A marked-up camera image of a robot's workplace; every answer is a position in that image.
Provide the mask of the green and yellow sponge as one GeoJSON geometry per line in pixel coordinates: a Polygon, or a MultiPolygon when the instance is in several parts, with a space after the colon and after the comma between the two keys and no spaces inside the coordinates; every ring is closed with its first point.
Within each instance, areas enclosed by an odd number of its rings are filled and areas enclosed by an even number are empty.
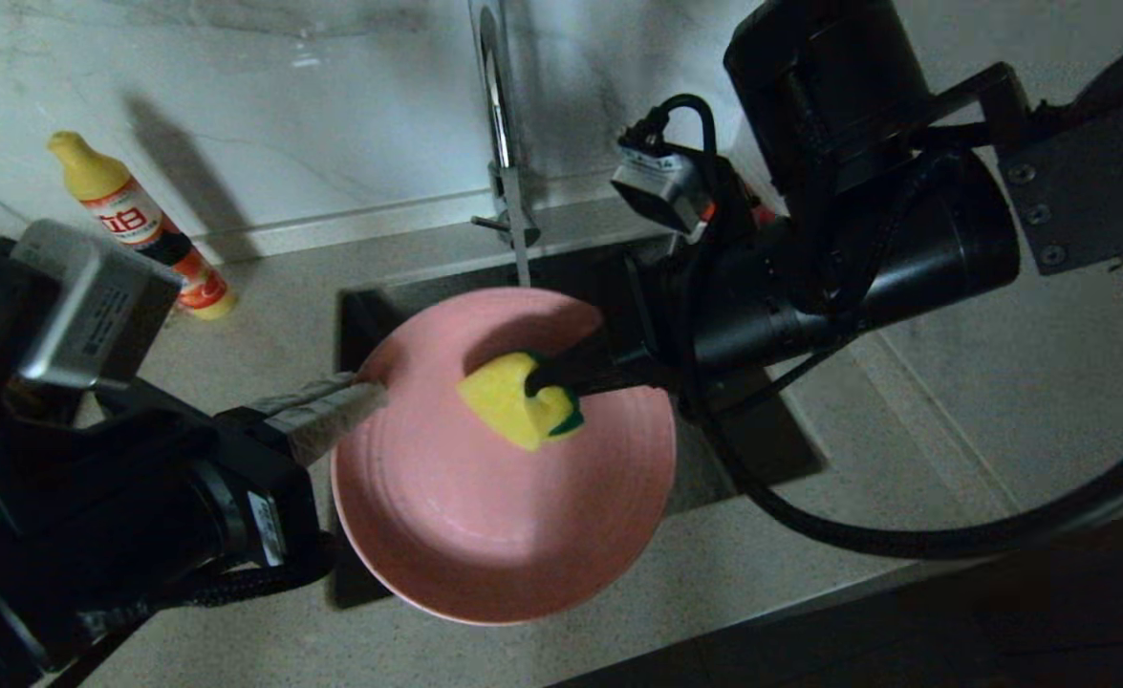
{"type": "Polygon", "coordinates": [[[575,434],[586,423],[570,389],[548,386],[528,392],[540,366],[530,352],[500,355],[457,383],[456,391],[475,418],[492,432],[527,452],[575,434]]]}

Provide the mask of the pink plate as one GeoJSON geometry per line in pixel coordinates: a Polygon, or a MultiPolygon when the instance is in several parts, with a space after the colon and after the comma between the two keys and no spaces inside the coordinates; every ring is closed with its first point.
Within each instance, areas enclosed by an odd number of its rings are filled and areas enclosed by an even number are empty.
{"type": "Polygon", "coordinates": [[[526,450],[457,391],[500,354],[560,354],[600,323],[565,293],[483,288],[407,319],[366,355],[358,379],[387,401],[335,449],[331,489],[344,536],[390,591],[441,618],[518,624],[583,604],[634,565],[678,473],[665,392],[579,400],[574,434],[526,450]]]}

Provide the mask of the orange detergent bottle yellow cap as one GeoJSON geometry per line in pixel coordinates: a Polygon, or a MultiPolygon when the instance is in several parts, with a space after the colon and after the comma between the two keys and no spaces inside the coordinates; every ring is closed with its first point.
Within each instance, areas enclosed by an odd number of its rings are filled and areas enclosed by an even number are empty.
{"type": "Polygon", "coordinates": [[[64,186],[112,239],[176,270],[183,279],[179,306],[199,319],[220,319],[236,305],[236,292],[189,236],[141,186],[133,171],[95,150],[76,131],[57,131],[47,148],[60,160],[64,186]]]}

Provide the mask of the stainless steel sink basin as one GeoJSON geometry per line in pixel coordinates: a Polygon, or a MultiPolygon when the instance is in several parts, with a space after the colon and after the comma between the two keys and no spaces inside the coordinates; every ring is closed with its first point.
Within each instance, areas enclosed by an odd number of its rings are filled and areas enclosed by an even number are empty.
{"type": "MultiPolygon", "coordinates": [[[[599,245],[579,241],[549,248],[528,262],[536,288],[556,290],[588,300],[594,279],[588,274],[597,262],[632,253],[639,262],[658,260],[670,241],[660,235],[643,235],[628,241],[599,245]]],[[[426,269],[391,270],[386,277],[360,279],[343,288],[337,297],[335,369],[356,371],[375,347],[398,325],[426,308],[478,288],[515,286],[515,266],[505,253],[471,260],[442,262],[426,269]]],[[[741,418],[727,419],[723,430],[741,450],[749,469],[768,484],[782,484],[818,473],[822,458],[802,431],[797,419],[780,400],[763,402],[741,418]]],[[[696,426],[678,418],[678,475],[665,510],[667,515],[737,495],[737,488],[696,426]]],[[[329,595],[340,611],[387,598],[389,591],[369,574],[343,534],[341,519],[331,513],[331,528],[339,544],[329,595]]]]}

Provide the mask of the chrome faucet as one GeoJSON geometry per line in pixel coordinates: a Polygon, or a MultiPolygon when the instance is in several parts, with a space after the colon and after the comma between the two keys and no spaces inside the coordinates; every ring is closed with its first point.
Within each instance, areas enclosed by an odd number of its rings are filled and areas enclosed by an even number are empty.
{"type": "Polygon", "coordinates": [[[514,256],[513,286],[533,286],[528,257],[539,239],[531,204],[524,190],[521,144],[515,127],[511,91],[513,77],[509,59],[508,31],[503,0],[466,0],[481,76],[484,112],[491,147],[487,165],[489,191],[494,213],[474,215],[472,223],[494,230],[514,256]]]}

